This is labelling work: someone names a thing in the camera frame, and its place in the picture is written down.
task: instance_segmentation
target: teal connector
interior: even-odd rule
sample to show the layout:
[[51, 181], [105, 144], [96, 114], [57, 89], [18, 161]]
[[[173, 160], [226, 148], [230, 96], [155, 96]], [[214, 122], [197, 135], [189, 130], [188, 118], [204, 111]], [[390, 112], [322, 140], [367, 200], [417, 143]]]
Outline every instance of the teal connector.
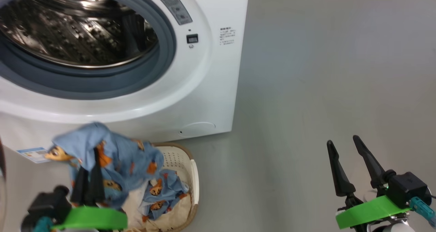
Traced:
[[436, 229], [435, 212], [424, 201], [418, 197], [413, 197], [410, 199], [409, 206], [412, 211], [424, 217], [433, 229]]

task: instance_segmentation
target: gray sticker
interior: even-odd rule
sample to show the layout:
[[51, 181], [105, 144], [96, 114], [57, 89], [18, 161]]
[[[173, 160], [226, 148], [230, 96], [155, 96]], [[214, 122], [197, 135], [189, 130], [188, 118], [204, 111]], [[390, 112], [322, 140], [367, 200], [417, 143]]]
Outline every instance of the gray sticker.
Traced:
[[162, 3], [170, 10], [179, 25], [192, 22], [188, 11], [180, 0], [161, 0]]

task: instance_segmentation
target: laundry basket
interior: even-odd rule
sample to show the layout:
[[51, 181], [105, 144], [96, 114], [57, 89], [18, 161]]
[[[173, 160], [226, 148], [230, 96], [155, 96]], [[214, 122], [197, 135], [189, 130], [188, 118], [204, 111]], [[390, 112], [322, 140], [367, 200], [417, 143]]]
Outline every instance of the laundry basket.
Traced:
[[191, 209], [187, 221], [178, 228], [168, 230], [170, 232], [179, 232], [192, 222], [197, 213], [198, 199], [200, 197], [197, 165], [190, 151], [179, 144], [164, 142], [154, 143], [153, 145], [164, 155], [165, 161], [163, 167], [177, 171], [180, 179], [190, 187]]

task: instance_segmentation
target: warning label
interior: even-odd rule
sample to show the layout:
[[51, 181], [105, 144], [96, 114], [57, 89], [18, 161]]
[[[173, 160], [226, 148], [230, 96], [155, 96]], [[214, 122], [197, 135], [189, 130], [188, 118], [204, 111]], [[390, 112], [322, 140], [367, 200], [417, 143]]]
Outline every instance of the warning label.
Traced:
[[230, 45], [235, 42], [236, 30], [232, 27], [225, 27], [220, 29], [219, 44]]

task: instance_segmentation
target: laundry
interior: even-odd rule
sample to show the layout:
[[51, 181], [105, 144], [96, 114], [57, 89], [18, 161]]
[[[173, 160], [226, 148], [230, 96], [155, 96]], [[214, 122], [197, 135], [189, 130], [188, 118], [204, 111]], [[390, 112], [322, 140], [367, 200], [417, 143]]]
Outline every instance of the laundry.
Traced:
[[162, 214], [171, 212], [182, 198], [187, 196], [189, 186], [182, 182], [173, 170], [161, 170], [159, 177], [147, 186], [139, 207], [143, 221], [156, 220]]
[[149, 142], [113, 133], [98, 122], [57, 136], [53, 144], [45, 157], [70, 161], [72, 180], [80, 167], [91, 171], [98, 160], [106, 198], [103, 205], [115, 209], [123, 205], [129, 191], [159, 176], [164, 164], [162, 153]]

